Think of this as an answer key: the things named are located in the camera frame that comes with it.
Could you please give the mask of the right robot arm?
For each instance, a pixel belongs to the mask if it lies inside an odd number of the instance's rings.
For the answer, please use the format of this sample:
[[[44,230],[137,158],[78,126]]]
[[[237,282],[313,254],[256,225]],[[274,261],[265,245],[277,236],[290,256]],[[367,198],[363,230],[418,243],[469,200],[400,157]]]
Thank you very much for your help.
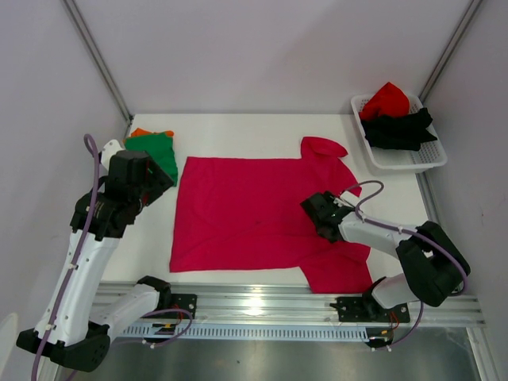
[[[378,279],[362,295],[363,312],[371,320],[408,302],[438,307],[468,285],[468,262],[436,222],[409,226],[375,219],[328,191],[313,194],[301,207],[328,242],[362,244],[398,259],[402,273]]]

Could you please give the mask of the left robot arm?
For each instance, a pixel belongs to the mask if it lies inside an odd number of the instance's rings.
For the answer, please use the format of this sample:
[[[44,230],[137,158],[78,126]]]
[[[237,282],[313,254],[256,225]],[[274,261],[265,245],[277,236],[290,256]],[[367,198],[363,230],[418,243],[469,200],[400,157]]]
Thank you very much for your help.
[[[18,348],[84,372],[100,365],[132,323],[149,313],[164,317],[172,308],[170,284],[146,275],[116,302],[92,312],[106,265],[127,226],[173,181],[147,152],[121,150],[95,184],[104,190],[91,190],[75,204],[67,259],[46,312],[16,341]]]

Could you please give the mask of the pink t shirt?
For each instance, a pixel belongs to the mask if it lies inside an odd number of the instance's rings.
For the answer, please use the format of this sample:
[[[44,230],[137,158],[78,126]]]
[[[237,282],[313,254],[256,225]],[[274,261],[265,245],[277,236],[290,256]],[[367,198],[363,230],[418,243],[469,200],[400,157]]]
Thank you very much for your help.
[[[299,268],[319,294],[371,286],[368,247],[318,236],[301,204],[316,193],[360,194],[335,141],[304,137],[297,159],[188,157],[179,183],[169,269]]]

